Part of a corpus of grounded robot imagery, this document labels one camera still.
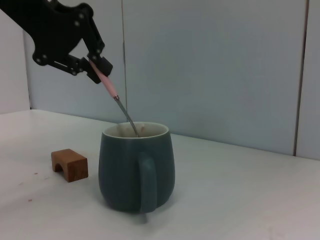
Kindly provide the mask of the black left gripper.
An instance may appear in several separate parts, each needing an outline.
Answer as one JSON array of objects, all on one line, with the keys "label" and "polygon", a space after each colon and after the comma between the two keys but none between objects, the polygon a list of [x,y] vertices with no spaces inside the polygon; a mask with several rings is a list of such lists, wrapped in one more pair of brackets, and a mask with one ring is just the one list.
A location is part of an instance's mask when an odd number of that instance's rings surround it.
[{"label": "black left gripper", "polygon": [[[113,65],[101,56],[105,44],[87,3],[70,7],[57,0],[2,0],[0,9],[30,35],[35,46],[32,58],[39,65],[73,76],[86,73],[95,84],[101,80],[90,60],[102,74],[111,74]],[[69,54],[80,40],[88,59]]]}]

